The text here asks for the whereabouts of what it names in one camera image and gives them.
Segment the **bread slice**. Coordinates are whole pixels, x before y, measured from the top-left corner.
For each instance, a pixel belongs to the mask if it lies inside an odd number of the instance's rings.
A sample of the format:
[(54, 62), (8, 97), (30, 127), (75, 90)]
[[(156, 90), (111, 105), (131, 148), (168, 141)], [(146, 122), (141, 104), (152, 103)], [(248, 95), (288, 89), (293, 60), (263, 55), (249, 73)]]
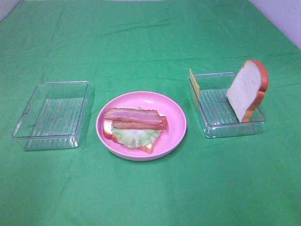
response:
[(229, 87), (226, 97), (239, 122), (249, 122), (268, 89), (268, 71), (254, 59), (248, 59)]
[(156, 140), (163, 130), (116, 129), (112, 125), (112, 120), (106, 119), (103, 121), (103, 135), (105, 138), (127, 148), (139, 148), (148, 154), (153, 152)]

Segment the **green tablecloth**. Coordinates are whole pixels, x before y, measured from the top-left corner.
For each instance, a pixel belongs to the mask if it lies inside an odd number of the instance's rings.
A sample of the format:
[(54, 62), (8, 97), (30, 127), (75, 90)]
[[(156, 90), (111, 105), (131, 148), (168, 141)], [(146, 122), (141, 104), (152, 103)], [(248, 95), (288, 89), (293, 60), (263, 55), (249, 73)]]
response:
[[(261, 61), (263, 132), (206, 138), (194, 73)], [(76, 149), (26, 152), (11, 134), (38, 83), (89, 81)], [(186, 136), (169, 155), (111, 154), (95, 121), (127, 92), (175, 100)], [(0, 23), (0, 223), (3, 226), (298, 226), (301, 52), (247, 0), (21, 1)]]

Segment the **right clear plastic tray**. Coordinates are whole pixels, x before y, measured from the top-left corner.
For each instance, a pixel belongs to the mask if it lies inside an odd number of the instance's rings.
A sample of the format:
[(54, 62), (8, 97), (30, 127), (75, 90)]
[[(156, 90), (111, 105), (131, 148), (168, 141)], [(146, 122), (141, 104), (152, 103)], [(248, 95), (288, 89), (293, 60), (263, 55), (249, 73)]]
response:
[(227, 90), (236, 77), (235, 73), (194, 74), (194, 76), (199, 84), (200, 98), (197, 98), (188, 77), (191, 98), (207, 138), (247, 136), (263, 132), (265, 117), (260, 109), (255, 109), (249, 122), (240, 123), (226, 97)]

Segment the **bacon strip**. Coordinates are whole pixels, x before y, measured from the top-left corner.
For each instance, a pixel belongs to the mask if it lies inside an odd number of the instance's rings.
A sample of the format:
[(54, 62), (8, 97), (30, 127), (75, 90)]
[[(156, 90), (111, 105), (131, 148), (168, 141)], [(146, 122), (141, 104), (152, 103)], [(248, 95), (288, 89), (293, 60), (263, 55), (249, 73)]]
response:
[(167, 117), (161, 116), (161, 123), (157, 125), (142, 124), (138, 122), (122, 122), (122, 121), (112, 121), (112, 125), (116, 129), (154, 129), (163, 130), (168, 127)]
[(162, 119), (157, 110), (110, 108), (103, 116), (107, 120), (157, 125)]

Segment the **clear plastic tray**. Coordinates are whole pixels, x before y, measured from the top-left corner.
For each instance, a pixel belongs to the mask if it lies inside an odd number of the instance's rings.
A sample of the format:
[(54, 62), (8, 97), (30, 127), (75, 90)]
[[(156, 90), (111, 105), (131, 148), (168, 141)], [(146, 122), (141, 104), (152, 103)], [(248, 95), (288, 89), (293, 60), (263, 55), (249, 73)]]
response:
[(265, 117), (260, 109), (255, 109), (249, 122), (240, 123), (226, 97), (227, 90), (236, 77), (235, 73), (194, 74), (194, 76), (199, 84), (200, 98), (197, 98), (188, 77), (191, 98), (207, 138), (247, 136), (263, 132)]
[(71, 149), (79, 146), (89, 103), (88, 81), (38, 84), (12, 139), (25, 151)]

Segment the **pink round plate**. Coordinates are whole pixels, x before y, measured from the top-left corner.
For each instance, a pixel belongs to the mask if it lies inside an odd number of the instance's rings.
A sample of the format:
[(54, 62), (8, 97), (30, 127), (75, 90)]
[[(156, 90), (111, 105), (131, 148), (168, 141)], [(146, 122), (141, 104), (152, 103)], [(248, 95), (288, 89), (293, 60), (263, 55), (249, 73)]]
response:
[[(158, 113), (167, 117), (168, 129), (161, 132), (151, 154), (138, 148), (127, 148), (104, 136), (103, 115), (113, 107), (141, 107), (146, 110), (157, 110)], [(102, 108), (96, 120), (96, 132), (104, 146), (116, 156), (132, 161), (150, 161), (169, 154), (182, 141), (186, 128), (187, 121), (182, 108), (171, 98), (150, 91), (130, 92), (112, 99)]]

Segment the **yellow cheese slice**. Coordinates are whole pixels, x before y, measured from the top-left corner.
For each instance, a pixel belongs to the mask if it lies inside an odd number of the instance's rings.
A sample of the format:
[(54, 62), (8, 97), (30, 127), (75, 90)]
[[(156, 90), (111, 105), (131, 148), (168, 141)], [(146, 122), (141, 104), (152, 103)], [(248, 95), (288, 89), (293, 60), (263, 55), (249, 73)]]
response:
[(191, 81), (193, 90), (194, 90), (197, 98), (199, 99), (200, 98), (199, 84), (197, 83), (191, 68), (190, 68), (190, 81)]

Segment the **left clear plastic tray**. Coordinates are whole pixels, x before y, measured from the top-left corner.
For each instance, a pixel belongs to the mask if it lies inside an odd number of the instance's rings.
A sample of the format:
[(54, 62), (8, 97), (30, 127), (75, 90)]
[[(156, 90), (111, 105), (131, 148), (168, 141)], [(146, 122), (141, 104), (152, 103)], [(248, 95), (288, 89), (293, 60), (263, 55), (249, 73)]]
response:
[(89, 103), (88, 81), (38, 84), (12, 139), (25, 151), (71, 149), (79, 146)]

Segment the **green lettuce leaf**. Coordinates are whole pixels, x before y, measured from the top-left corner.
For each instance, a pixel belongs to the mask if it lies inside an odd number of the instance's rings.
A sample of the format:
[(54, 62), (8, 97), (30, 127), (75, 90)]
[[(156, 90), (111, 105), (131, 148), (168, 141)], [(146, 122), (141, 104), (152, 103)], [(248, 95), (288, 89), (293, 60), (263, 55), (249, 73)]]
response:
[(128, 148), (144, 147), (150, 152), (152, 144), (167, 128), (167, 119), (157, 110), (110, 108), (104, 118), (110, 122), (109, 132)]

